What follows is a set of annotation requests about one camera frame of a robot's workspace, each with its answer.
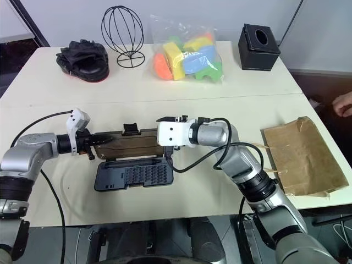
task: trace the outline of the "green foam piece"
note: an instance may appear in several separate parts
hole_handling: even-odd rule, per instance
[[[178,36],[171,36],[169,40],[175,42],[176,46],[183,52],[183,43]]]
[[[195,73],[196,80],[202,80],[204,76],[209,76],[213,81],[218,81],[222,76],[222,62],[214,62],[212,67],[208,66],[207,68],[198,71]]]

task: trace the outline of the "table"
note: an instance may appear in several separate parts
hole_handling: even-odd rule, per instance
[[[54,112],[79,107],[91,117],[87,128],[92,132],[121,130],[123,123],[137,122],[140,129],[155,128],[162,116],[188,114],[189,117],[225,117],[246,142],[263,143],[261,129],[308,116],[315,122],[331,153],[352,184],[352,170],[329,132],[301,93],[230,98],[209,98],[172,101],[75,103],[45,106],[5,106],[0,108],[0,156],[13,137],[33,120]],[[54,117],[30,129],[28,133],[65,133],[66,116]],[[174,164],[184,168],[208,152],[207,147],[182,148],[174,155]],[[266,153],[265,168],[270,168]],[[96,169],[102,160],[89,161],[86,155],[60,155],[47,161],[43,170],[51,179],[61,200],[67,225],[143,221],[236,214],[242,197],[238,188],[221,171],[212,170],[215,157],[210,157],[192,170],[174,174],[174,183],[154,188],[133,187],[128,190],[96,192]],[[330,198],[289,197],[299,208],[343,205],[351,203],[352,186],[331,193]],[[34,185],[30,207],[25,217],[33,227],[59,226],[59,211],[42,176]],[[251,212],[245,205],[244,212]]]
[[[84,82],[62,73],[56,63],[59,48],[39,48],[24,65],[2,106],[77,105],[84,103],[147,102],[203,98],[227,98],[302,93],[280,58],[271,71],[242,70],[237,43],[217,42],[223,61],[221,84],[206,81],[164,81],[152,74],[152,45],[141,49],[146,62],[134,69],[116,64],[117,53],[107,48],[109,77],[98,83]]]

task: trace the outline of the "black wire wig stand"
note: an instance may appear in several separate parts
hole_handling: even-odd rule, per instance
[[[118,19],[123,19],[124,23],[118,25]],[[125,25],[124,30],[127,29],[131,45],[125,45],[123,41],[123,24]],[[135,68],[145,61],[144,54],[139,51],[144,42],[143,26],[139,16],[133,10],[123,5],[109,7],[101,21],[101,33],[105,43],[119,53],[116,61],[121,67]]]

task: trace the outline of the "open case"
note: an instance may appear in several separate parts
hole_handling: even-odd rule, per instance
[[[98,166],[94,189],[112,191],[171,184],[173,171],[164,148],[158,145],[157,129],[138,131],[136,123],[124,124],[124,129],[93,135],[100,142],[94,145],[96,154],[106,160]]]

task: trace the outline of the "orange foam piece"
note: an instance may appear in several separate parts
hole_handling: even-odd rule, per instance
[[[163,80],[173,80],[172,73],[169,69],[165,56],[162,53],[156,53],[153,59],[154,70]]]
[[[204,34],[204,37],[207,37],[209,40],[211,40],[212,42],[214,42],[213,35],[212,35],[210,32],[206,32],[206,33]]]

